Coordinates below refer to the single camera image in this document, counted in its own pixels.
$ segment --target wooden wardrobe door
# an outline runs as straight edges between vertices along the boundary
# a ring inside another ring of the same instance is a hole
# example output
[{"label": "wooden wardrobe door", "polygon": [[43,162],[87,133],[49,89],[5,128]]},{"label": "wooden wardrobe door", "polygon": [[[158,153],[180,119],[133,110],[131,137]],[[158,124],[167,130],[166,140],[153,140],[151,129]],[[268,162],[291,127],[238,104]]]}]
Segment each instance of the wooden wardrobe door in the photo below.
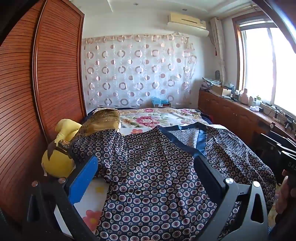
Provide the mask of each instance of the wooden wardrobe door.
[{"label": "wooden wardrobe door", "polygon": [[47,0],[36,31],[33,77],[46,137],[64,118],[81,121],[81,37],[84,14],[69,0]]},{"label": "wooden wardrobe door", "polygon": [[18,222],[28,188],[43,176],[40,163],[47,148],[31,89],[31,44],[43,2],[17,22],[0,46],[0,208]]}]

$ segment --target metal bolt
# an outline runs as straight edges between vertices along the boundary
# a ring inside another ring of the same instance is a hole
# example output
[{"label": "metal bolt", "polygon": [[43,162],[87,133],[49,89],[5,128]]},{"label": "metal bolt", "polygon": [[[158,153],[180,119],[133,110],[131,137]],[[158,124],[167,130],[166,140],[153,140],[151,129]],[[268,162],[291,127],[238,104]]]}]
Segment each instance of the metal bolt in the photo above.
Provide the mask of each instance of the metal bolt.
[{"label": "metal bolt", "polygon": [[32,187],[36,187],[38,185],[38,181],[32,182]]},{"label": "metal bolt", "polygon": [[233,179],[232,179],[232,178],[226,178],[225,181],[226,181],[228,184],[232,184],[232,183],[233,183]]},{"label": "metal bolt", "polygon": [[63,184],[66,181],[66,179],[64,177],[59,178],[58,182],[60,184]]},{"label": "metal bolt", "polygon": [[260,187],[260,183],[257,182],[257,181],[254,181],[254,182],[253,182],[253,185],[254,185],[255,187],[257,187],[257,188]]}]

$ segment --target wall curtain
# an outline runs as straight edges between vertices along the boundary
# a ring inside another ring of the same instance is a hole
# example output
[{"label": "wall curtain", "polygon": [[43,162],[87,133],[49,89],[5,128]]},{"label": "wall curtain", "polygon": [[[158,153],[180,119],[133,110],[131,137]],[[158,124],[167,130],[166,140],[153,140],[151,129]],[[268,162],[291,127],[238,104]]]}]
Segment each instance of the wall curtain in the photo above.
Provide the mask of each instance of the wall curtain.
[{"label": "wall curtain", "polygon": [[197,57],[185,36],[125,35],[83,40],[82,66],[88,111],[151,106],[151,97],[173,107],[190,101]]},{"label": "wall curtain", "polygon": [[217,56],[219,58],[219,70],[220,70],[220,80],[222,81],[222,85],[226,84],[226,74],[225,74],[225,63],[224,63],[224,33],[222,28],[221,20],[218,18],[212,18],[211,21],[213,37],[215,48],[217,52]]}]

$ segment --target blue gripper pad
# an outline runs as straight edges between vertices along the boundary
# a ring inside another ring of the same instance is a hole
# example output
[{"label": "blue gripper pad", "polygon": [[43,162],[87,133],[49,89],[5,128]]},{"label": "blue gripper pad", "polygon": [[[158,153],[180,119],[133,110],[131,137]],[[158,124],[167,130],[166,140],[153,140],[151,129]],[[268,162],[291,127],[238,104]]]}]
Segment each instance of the blue gripper pad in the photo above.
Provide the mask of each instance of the blue gripper pad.
[{"label": "blue gripper pad", "polygon": [[80,202],[85,190],[89,186],[97,170],[98,159],[96,156],[92,156],[69,187],[68,198],[72,205],[74,203]]}]

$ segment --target stuffed animal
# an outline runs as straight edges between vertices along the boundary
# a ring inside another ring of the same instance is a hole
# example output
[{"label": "stuffed animal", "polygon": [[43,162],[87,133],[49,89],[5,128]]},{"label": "stuffed animal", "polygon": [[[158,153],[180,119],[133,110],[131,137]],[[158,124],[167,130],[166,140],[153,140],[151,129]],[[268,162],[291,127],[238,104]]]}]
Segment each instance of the stuffed animal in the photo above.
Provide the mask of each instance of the stuffed animal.
[{"label": "stuffed animal", "polygon": [[69,158],[63,152],[55,150],[60,140],[70,141],[78,132],[81,124],[70,119],[62,119],[56,125],[55,131],[58,132],[56,139],[49,144],[45,151],[41,166],[44,170],[44,175],[50,174],[54,177],[68,177],[72,172],[75,164],[73,159]]}]

